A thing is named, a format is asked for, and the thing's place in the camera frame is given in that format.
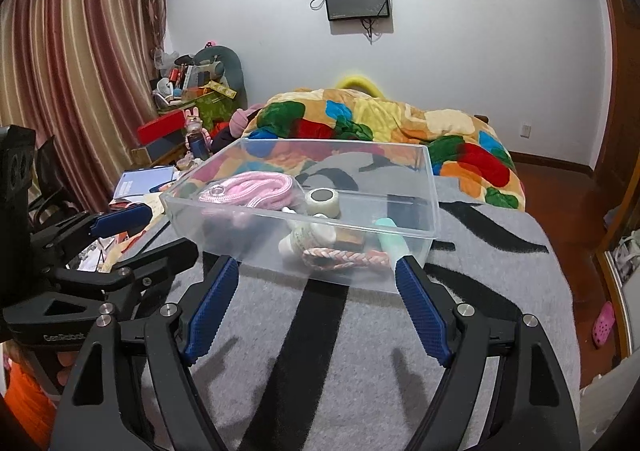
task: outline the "black office chair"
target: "black office chair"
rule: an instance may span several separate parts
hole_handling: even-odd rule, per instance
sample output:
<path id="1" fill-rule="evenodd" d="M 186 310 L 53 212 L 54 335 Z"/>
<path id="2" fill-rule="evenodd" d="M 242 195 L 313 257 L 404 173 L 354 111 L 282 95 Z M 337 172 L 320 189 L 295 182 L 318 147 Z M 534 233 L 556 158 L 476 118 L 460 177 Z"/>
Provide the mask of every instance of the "black office chair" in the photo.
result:
<path id="1" fill-rule="evenodd" d="M 82 211 L 78 199 L 66 184 L 56 155 L 55 140 L 56 136 L 51 136 L 38 148 L 35 155 L 40 196 L 29 204 L 29 212 L 34 212 L 33 221 L 31 221 L 33 231 L 40 231 Z M 51 206 L 55 206 L 57 210 L 42 220 L 44 211 Z"/>

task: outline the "pink hat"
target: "pink hat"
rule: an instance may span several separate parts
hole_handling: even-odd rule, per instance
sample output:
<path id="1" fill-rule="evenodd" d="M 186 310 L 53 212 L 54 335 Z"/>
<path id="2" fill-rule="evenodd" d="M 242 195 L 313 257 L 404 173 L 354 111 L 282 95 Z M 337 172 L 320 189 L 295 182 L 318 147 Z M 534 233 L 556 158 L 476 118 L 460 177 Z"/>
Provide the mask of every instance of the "pink hat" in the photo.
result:
<path id="1" fill-rule="evenodd" d="M 266 104 L 261 103 L 258 105 L 252 105 L 246 110 L 236 110 L 231 116 L 231 120 L 229 120 L 229 133 L 231 133 L 231 136 L 234 139 L 242 137 L 244 129 L 249 125 L 249 116 L 265 106 Z"/>

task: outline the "door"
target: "door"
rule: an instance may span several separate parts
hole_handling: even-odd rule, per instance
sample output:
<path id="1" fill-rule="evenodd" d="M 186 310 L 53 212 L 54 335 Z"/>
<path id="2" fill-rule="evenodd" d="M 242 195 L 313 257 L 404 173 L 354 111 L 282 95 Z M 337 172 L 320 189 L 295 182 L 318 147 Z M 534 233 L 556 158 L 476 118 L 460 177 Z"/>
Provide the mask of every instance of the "door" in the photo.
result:
<path id="1" fill-rule="evenodd" d="M 609 117 L 594 178 L 610 206 L 622 202 L 640 152 L 640 12 L 607 0 L 613 43 Z"/>

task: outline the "wall socket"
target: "wall socket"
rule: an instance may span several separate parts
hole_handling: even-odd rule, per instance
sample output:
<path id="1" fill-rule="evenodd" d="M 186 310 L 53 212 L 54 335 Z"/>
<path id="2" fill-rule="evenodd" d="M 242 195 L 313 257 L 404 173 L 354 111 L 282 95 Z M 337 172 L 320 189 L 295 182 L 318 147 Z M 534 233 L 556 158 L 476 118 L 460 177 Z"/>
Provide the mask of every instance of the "wall socket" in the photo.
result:
<path id="1" fill-rule="evenodd" d="M 520 136 L 524 137 L 525 139 L 529 139 L 530 135 L 531 135 L 531 125 L 522 123 L 522 125 L 520 126 Z"/>

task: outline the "transparent storage bin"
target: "transparent storage bin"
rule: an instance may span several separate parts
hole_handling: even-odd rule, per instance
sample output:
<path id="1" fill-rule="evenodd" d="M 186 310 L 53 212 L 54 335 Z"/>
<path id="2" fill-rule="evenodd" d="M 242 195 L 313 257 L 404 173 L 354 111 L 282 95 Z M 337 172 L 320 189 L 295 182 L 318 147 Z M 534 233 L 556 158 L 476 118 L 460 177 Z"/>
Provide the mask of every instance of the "transparent storage bin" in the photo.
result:
<path id="1" fill-rule="evenodd" d="M 294 177 L 302 192 L 289 208 L 297 214 L 198 199 L 212 182 L 246 171 L 273 171 Z M 339 216 L 307 214 L 303 194 L 317 188 L 337 191 Z M 201 251 L 228 254 L 243 265 L 287 275 L 395 293 L 393 254 L 398 247 L 405 247 L 423 265 L 439 227 L 431 162 L 427 148 L 420 144 L 238 139 L 181 177 L 161 200 L 177 234 L 196 242 Z M 326 233 L 329 229 L 337 236 L 331 247 L 324 247 L 328 250 L 324 251 L 325 257 L 303 257 L 282 249 L 281 240 L 292 229 L 305 233 Z M 306 240 L 309 251 L 320 249 L 308 247 Z M 383 246 L 393 248 L 388 251 L 391 261 L 386 265 Z M 369 257 L 366 266 L 333 268 L 357 261 L 363 254 Z M 372 263 L 375 257 L 371 256 L 381 256 L 382 260 Z"/>

